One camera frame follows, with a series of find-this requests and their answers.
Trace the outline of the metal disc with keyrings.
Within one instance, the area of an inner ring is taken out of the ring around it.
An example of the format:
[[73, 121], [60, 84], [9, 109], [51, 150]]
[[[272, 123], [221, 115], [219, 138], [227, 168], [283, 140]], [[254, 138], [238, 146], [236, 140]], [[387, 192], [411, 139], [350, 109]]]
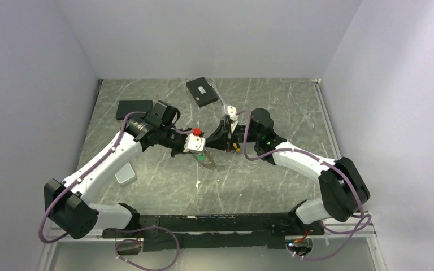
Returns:
[[209, 169], [211, 171], [213, 171], [216, 168], [215, 161], [212, 158], [210, 151], [208, 149], [205, 148], [203, 152], [192, 154], [192, 156], [200, 166]]

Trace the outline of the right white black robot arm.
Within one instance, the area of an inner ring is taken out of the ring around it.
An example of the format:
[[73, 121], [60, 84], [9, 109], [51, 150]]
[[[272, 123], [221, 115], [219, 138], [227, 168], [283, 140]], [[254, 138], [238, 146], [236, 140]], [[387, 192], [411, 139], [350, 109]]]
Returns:
[[274, 121], [264, 108], [244, 111], [244, 125], [238, 124], [240, 112], [233, 106], [223, 106], [222, 111], [223, 119], [207, 138], [206, 147], [240, 150], [249, 161], [263, 160], [318, 184], [320, 197], [305, 200], [290, 212], [293, 233], [303, 234], [316, 221], [333, 218], [345, 222], [364, 215], [363, 205], [370, 199], [370, 192], [349, 158], [325, 158], [295, 146], [274, 131]]

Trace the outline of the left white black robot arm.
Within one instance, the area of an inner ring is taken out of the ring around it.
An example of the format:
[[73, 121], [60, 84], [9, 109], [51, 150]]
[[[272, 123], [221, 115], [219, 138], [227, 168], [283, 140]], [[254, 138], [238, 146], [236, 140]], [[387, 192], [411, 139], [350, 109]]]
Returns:
[[64, 180], [48, 181], [44, 186], [45, 215], [38, 230], [40, 240], [52, 243], [44, 235], [46, 220], [64, 230], [64, 237], [74, 239], [93, 229], [119, 231], [125, 237], [136, 235], [141, 223], [134, 208], [125, 203], [92, 205], [92, 199], [113, 175], [149, 147], [161, 145], [172, 155], [201, 151], [201, 130], [179, 130], [175, 127], [179, 118], [180, 111], [161, 100], [149, 112], [130, 112], [111, 142], [94, 158]]

